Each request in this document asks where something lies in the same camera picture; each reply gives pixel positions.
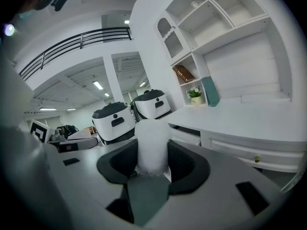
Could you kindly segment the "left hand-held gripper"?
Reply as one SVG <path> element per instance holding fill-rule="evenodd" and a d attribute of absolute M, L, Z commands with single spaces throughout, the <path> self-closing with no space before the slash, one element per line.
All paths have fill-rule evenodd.
<path fill-rule="evenodd" d="M 66 140 L 62 129 L 52 129 L 34 119 L 31 120 L 30 133 L 37 136 L 42 143 L 59 143 L 59 153 L 88 150 L 98 145 L 97 138 Z"/>

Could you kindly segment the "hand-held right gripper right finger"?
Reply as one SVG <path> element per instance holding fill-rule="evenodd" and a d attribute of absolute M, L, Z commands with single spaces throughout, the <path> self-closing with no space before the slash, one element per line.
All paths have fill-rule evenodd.
<path fill-rule="evenodd" d="M 186 195 L 170 196 L 145 225 L 150 230 L 238 229 L 254 214 L 236 184 L 251 182 L 270 206 L 284 199 L 280 188 L 236 157 L 189 143 L 181 146 L 205 157 L 211 168 L 206 182 Z"/>

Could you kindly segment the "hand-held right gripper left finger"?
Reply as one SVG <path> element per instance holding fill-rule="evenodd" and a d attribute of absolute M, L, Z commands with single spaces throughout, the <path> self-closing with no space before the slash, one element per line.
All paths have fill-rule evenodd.
<path fill-rule="evenodd" d="M 97 169 L 100 157 L 135 142 L 136 139 L 125 140 L 115 144 L 94 147 L 92 149 L 58 153 L 56 148 L 47 144 L 45 151 L 51 173 L 65 199 L 69 193 L 86 201 L 93 200 L 102 207 L 108 206 L 121 195 L 122 185 L 112 184 Z"/>

